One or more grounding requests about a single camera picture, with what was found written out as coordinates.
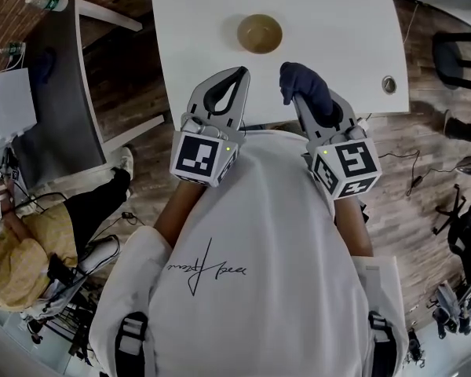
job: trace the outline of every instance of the gray table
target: gray table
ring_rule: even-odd
[[[163,122],[158,116],[103,141],[97,125],[84,68],[79,17],[139,31],[140,23],[83,0],[70,0],[62,12],[47,13],[26,38],[24,65],[29,69],[38,124],[13,141],[28,189],[106,163],[108,155]],[[35,80],[32,68],[46,50],[56,62],[47,83]]]

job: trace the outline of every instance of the navy glove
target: navy glove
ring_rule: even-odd
[[[303,64],[286,62],[281,66],[279,86],[288,105],[295,93],[301,93],[313,114],[329,116],[333,113],[328,85],[313,70]]]

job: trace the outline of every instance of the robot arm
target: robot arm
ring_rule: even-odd
[[[227,106],[216,105],[234,86]],[[199,84],[175,131],[170,172],[185,181],[217,187],[244,144],[239,127],[243,121],[250,72],[245,67],[221,71]]]
[[[329,116],[314,115],[299,93],[293,102],[309,139],[305,162],[331,198],[340,199],[369,191],[382,169],[374,142],[358,126],[351,105],[332,90],[330,95],[333,112]]]
[[[172,174],[181,180],[219,186],[245,142],[239,127],[249,85],[248,69],[238,67],[221,71],[195,88],[188,110],[181,116],[181,130],[174,132]],[[216,111],[232,86],[227,107]],[[351,106],[329,92],[333,102],[329,115],[313,112],[300,93],[293,95],[293,102],[309,138],[305,155],[309,170],[338,199],[367,192],[382,170],[374,143],[357,125]]]

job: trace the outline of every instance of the black office chair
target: black office chair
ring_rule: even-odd
[[[447,211],[443,210],[440,206],[435,208],[436,212],[448,217],[447,221],[441,226],[441,228],[439,228],[439,229],[433,228],[433,233],[435,235],[438,235],[439,233],[443,232],[443,230],[447,226],[449,226],[453,221],[457,221],[458,220],[458,215],[461,212],[461,209],[464,207],[464,204],[466,204],[466,198],[464,196],[460,196],[461,188],[459,187],[459,185],[454,185],[454,189],[457,190],[457,192],[455,193],[454,209],[451,212],[447,212]]]
[[[447,226],[450,226],[447,239],[448,246],[452,253],[461,258],[464,274],[466,275],[466,286],[471,287],[471,206],[459,217],[459,213],[466,203],[466,198],[461,196],[462,202],[459,204],[460,188],[458,185],[455,185],[454,188],[457,190],[454,209],[451,212],[447,212],[436,207],[436,211],[448,216],[448,219],[441,228],[434,228],[433,232],[435,235],[438,235]],[[462,299],[466,298],[468,291],[470,292],[471,289],[466,288],[462,298],[458,297],[460,302],[463,302]]]

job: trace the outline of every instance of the white sneaker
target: white sneaker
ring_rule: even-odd
[[[447,137],[447,123],[448,123],[448,120],[450,120],[450,117],[452,117],[452,112],[450,109],[447,109],[445,111],[444,122],[443,122],[443,135],[445,137]]]
[[[127,147],[122,147],[119,168],[129,173],[129,175],[131,176],[131,180],[133,180],[134,158],[133,153]]]

